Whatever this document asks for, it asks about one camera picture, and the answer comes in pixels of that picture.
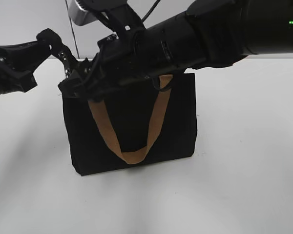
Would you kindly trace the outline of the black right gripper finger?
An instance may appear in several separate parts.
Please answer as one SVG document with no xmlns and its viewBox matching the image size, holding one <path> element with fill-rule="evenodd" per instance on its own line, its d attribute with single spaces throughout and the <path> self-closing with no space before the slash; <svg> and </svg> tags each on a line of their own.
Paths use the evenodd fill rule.
<svg viewBox="0 0 293 234">
<path fill-rule="evenodd" d="M 65 79 L 58 84 L 58 88 L 64 98 L 92 99 L 89 89 L 89 70 L 74 69 Z"/>
</svg>

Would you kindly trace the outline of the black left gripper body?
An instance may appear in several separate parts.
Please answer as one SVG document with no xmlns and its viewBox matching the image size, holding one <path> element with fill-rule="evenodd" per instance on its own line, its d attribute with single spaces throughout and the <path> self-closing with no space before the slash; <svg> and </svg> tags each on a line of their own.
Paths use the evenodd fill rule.
<svg viewBox="0 0 293 234">
<path fill-rule="evenodd" d="M 0 46 L 0 93 L 23 92 L 37 86 L 33 73 L 51 55 L 44 41 Z"/>
</svg>

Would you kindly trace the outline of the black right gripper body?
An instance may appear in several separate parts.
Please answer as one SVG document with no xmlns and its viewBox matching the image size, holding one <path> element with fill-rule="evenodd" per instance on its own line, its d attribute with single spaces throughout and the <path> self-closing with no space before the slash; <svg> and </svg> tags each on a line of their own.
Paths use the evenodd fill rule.
<svg viewBox="0 0 293 234">
<path fill-rule="evenodd" d="M 84 81 L 87 100 L 102 100 L 134 83 L 166 74 L 164 30 L 130 30 L 98 45 L 100 51 Z"/>
</svg>

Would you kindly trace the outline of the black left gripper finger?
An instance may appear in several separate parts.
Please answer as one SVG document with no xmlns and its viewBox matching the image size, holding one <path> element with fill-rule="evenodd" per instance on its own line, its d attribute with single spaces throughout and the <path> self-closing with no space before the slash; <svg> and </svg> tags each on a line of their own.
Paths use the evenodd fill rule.
<svg viewBox="0 0 293 234">
<path fill-rule="evenodd" d="M 63 44 L 60 36 L 50 28 L 38 33 L 36 39 L 38 41 L 44 41 L 51 46 L 51 55 L 60 60 L 64 66 L 76 65 L 76 58 L 72 55 L 70 49 Z"/>
<path fill-rule="evenodd" d="M 71 72 L 73 70 L 73 60 L 70 58 L 64 58 L 62 60 L 62 64 L 64 66 L 65 78 L 69 78 L 69 76 L 71 75 Z"/>
</svg>

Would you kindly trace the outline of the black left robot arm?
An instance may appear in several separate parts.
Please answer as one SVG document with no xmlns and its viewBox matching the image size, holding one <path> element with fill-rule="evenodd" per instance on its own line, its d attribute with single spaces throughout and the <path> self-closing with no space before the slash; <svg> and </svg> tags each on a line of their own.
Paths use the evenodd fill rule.
<svg viewBox="0 0 293 234">
<path fill-rule="evenodd" d="M 35 88 L 34 72 L 50 56 L 62 62 L 65 76 L 69 77 L 77 60 L 49 28 L 38 33 L 35 41 L 0 46 L 0 95 L 26 93 Z"/>
</svg>

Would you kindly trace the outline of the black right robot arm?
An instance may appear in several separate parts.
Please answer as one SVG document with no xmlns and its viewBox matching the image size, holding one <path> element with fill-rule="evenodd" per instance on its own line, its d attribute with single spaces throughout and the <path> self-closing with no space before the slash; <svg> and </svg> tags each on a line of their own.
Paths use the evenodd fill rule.
<svg viewBox="0 0 293 234">
<path fill-rule="evenodd" d="M 76 6 L 112 34 L 92 61 L 59 84 L 66 98 L 100 101 L 137 82 L 157 90 L 162 75 L 225 68 L 250 55 L 293 53 L 293 0 L 197 0 L 150 28 L 125 0 L 78 0 Z"/>
</svg>

